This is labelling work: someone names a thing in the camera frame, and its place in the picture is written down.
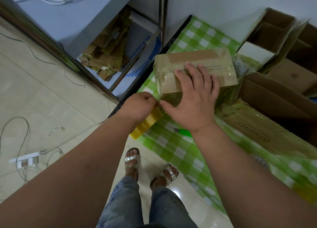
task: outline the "forearm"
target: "forearm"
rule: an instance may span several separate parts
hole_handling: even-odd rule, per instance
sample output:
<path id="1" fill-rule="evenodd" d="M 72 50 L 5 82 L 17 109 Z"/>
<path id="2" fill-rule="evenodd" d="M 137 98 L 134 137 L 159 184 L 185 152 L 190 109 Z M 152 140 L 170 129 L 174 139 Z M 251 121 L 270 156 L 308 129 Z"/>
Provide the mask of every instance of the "forearm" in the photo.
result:
<path id="1" fill-rule="evenodd" d="M 114 115 L 0 205 L 0 226 L 94 227 L 134 124 Z"/>
<path id="2" fill-rule="evenodd" d="M 234 227 L 310 227 L 316 211 L 216 124 L 193 133 Z"/>

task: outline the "black table edge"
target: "black table edge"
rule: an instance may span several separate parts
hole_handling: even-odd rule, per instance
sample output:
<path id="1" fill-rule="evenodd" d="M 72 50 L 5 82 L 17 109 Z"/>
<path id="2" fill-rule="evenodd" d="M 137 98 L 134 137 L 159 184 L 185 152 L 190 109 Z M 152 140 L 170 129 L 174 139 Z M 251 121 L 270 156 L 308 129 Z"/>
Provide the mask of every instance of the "black table edge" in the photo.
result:
<path id="1" fill-rule="evenodd" d="M 173 37 L 169 40 L 169 42 L 164 46 L 164 48 L 162 48 L 161 52 L 159 54 L 165 54 L 167 53 L 167 51 L 169 50 L 169 48 L 172 46 L 172 44 L 175 42 L 175 40 L 178 38 L 178 36 L 180 35 L 180 33 L 183 31 L 183 29 L 187 26 L 187 24 L 191 21 L 192 19 L 192 15 L 190 15 L 185 22 L 180 26 L 180 28 L 177 30 L 177 32 L 173 35 Z M 152 73 L 153 71 L 153 64 L 154 62 L 152 62 L 148 68 L 145 70 L 145 72 L 143 74 L 141 74 L 141 76 L 139 77 L 139 79 L 137 80 L 137 82 L 129 89 L 129 91 L 126 93 L 126 95 L 121 99 L 121 101 L 119 102 L 119 104 L 117 105 L 117 107 L 115 107 L 115 109 L 111 112 L 111 114 L 108 116 L 108 118 L 110 118 L 111 116 L 113 116 L 115 113 L 117 113 L 117 111 L 122 107 L 122 105 L 124 104 L 124 102 L 127 100 L 127 98 L 129 98 L 132 94 L 135 94 L 142 86 L 142 84 L 146 81 L 146 79 L 149 77 L 149 75 Z"/>

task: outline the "green utility knife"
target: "green utility knife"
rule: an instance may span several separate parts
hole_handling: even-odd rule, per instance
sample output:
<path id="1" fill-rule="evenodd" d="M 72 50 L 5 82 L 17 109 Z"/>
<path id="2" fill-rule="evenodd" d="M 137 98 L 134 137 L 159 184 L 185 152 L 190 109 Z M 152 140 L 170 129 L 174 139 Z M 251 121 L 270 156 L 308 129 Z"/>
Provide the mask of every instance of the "green utility knife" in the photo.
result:
<path id="1" fill-rule="evenodd" d="M 191 133 L 186 129 L 174 129 L 174 131 L 184 136 L 192 137 Z"/>

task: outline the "silver sandal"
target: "silver sandal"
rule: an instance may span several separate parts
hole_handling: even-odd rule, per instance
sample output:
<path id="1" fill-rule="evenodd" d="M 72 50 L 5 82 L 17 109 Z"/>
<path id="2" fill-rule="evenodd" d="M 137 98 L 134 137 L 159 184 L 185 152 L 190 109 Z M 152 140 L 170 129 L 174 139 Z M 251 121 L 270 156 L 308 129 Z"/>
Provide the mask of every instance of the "silver sandal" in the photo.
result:
<path id="1" fill-rule="evenodd" d="M 172 180 L 170 180 L 170 179 L 165 175 L 164 170 L 167 170 L 167 171 L 170 173 Z M 169 186 L 169 184 L 171 184 L 172 182 L 174 182 L 174 180 L 176 180 L 176 178 L 177 178 L 178 175 L 176 175 L 176 174 L 172 171 L 170 165 L 168 164 L 168 165 L 163 169 L 163 171 L 162 171 L 157 177 L 155 177 L 155 178 L 151 181 L 151 183 L 150 183 L 150 189 L 151 189 L 151 190 L 153 190 L 153 183 L 154 183 L 154 181 L 156 181 L 156 179 L 157 179 L 159 176 L 162 177 L 162 178 L 164 178 L 164 179 L 166 180 L 166 186 Z"/>
<path id="2" fill-rule="evenodd" d="M 125 157 L 125 163 L 124 163 L 124 169 L 125 171 L 127 170 L 127 168 L 134 168 L 137 170 L 137 178 L 136 178 L 136 182 L 138 181 L 139 179 L 139 166 L 140 166 L 140 151 L 138 148 L 131 148 L 129 149 L 126 153 L 129 153 L 133 150 L 137 150 L 138 154 L 137 155 L 133 155 L 133 156 L 128 156 L 128 157 Z M 137 163 L 136 164 L 129 164 L 127 165 L 127 162 L 133 160 L 133 159 L 136 159 L 137 160 Z"/>

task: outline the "jeans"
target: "jeans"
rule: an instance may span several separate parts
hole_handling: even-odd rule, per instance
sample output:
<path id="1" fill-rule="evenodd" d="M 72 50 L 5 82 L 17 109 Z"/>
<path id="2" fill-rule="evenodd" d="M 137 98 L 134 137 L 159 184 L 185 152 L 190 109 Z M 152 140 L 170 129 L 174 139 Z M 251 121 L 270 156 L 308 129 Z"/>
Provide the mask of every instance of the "jeans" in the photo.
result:
<path id="1" fill-rule="evenodd" d="M 178 196 L 164 186 L 152 192 L 149 223 L 167 228 L 197 228 Z M 142 226 L 143 216 L 138 183 L 123 177 L 114 188 L 96 228 L 134 228 Z"/>

